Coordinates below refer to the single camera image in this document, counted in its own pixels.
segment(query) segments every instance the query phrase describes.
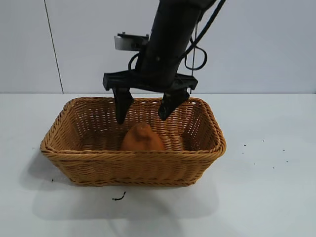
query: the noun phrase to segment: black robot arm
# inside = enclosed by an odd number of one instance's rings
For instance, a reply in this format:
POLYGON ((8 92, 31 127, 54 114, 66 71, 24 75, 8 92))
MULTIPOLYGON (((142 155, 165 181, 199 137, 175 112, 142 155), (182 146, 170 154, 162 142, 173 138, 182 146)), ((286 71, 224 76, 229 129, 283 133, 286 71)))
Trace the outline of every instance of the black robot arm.
POLYGON ((215 19, 225 0, 220 0, 213 15, 197 39, 186 50, 192 32, 205 11, 216 0, 160 0, 151 36, 134 36, 125 33, 115 37, 116 49, 139 51, 134 55, 128 70, 105 73, 103 85, 113 90, 116 103, 116 118, 123 123, 133 103, 129 89, 138 88, 163 92, 159 116, 168 116, 189 98, 188 88, 195 89, 198 81, 193 76, 178 74, 181 60, 197 45, 215 19), (137 59, 135 69, 132 62, 137 59))

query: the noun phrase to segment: orange object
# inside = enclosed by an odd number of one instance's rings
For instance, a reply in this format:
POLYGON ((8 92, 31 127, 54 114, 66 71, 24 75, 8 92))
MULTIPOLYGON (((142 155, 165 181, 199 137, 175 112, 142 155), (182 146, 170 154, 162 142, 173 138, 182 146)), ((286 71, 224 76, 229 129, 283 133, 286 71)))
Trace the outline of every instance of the orange object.
POLYGON ((134 125, 125 135, 122 151, 164 151, 159 135, 145 122, 134 125))

